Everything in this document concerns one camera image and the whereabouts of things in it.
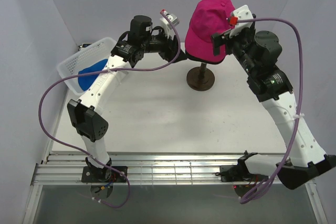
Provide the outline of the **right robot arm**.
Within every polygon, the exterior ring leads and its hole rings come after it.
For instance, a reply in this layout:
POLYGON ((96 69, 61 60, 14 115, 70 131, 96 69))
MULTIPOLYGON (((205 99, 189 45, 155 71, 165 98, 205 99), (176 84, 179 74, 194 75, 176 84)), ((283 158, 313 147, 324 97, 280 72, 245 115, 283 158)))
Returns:
POLYGON ((244 152, 237 164, 222 166, 217 173, 224 182, 244 181, 258 177, 271 177, 279 169, 277 178, 288 189, 296 189, 311 179, 335 168, 335 155, 328 155, 317 143, 302 114, 296 112, 293 87, 276 66, 282 52, 279 38, 270 31, 256 31, 251 23, 239 33, 229 29, 211 36, 215 55, 233 54, 247 73, 247 84, 257 100, 273 119, 286 145, 289 155, 281 165, 281 158, 244 152))

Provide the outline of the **blue cap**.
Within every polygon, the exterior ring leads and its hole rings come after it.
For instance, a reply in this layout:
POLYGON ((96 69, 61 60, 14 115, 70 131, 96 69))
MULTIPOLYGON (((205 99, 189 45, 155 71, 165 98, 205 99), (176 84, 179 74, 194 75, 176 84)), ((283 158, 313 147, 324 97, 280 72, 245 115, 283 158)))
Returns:
MULTIPOLYGON (((107 61, 108 61, 107 59, 102 59, 96 62, 95 64, 82 69, 81 71, 78 72, 78 74, 85 74, 85 73, 101 71, 106 66, 107 61)), ((78 77, 78 84, 83 91, 86 91, 91 87, 91 85, 94 83, 97 77, 98 77, 98 74, 78 77)))

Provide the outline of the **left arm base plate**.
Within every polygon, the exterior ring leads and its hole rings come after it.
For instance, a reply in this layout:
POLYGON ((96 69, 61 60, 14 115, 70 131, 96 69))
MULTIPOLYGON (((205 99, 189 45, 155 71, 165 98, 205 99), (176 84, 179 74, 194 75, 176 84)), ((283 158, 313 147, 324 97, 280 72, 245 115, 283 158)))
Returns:
POLYGON ((85 166, 82 171, 81 182, 83 183, 125 183, 128 173, 127 166, 113 166, 113 170, 85 166))

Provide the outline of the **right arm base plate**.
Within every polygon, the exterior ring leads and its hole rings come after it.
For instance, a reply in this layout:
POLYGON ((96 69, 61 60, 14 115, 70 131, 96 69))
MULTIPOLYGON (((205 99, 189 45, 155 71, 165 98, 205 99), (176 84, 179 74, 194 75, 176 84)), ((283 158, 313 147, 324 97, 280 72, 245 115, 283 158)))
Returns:
POLYGON ((268 176, 265 175, 243 172, 239 169, 238 165, 222 165, 219 167, 219 172, 216 172, 215 175, 220 177, 222 182, 254 183, 268 179, 268 176))

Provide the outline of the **pink cap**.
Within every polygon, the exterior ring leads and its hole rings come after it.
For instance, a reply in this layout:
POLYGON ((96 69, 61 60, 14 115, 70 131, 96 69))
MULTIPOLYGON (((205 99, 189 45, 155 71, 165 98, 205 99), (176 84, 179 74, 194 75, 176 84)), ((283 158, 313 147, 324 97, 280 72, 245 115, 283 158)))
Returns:
POLYGON ((190 19, 185 37, 185 51, 190 55, 217 62, 226 57, 213 55, 211 35, 231 29, 227 18, 235 10, 231 0, 201 0, 190 19))

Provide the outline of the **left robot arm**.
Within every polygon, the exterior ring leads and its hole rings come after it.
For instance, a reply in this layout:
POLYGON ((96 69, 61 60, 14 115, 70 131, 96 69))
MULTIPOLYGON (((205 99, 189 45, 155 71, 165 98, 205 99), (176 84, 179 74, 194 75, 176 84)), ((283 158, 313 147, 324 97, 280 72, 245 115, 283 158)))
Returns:
POLYGON ((181 44, 171 30, 179 23, 176 15, 163 12, 159 26, 152 26, 152 19, 136 15, 130 22, 130 29, 118 39, 103 70, 78 100, 67 104, 71 125, 85 143, 90 156, 86 158, 88 172, 97 182, 116 178, 117 173, 109 167, 111 158, 106 151, 104 135, 108 122, 102 117, 103 108, 121 80, 133 69, 144 54, 158 53, 168 62, 185 58, 181 44))

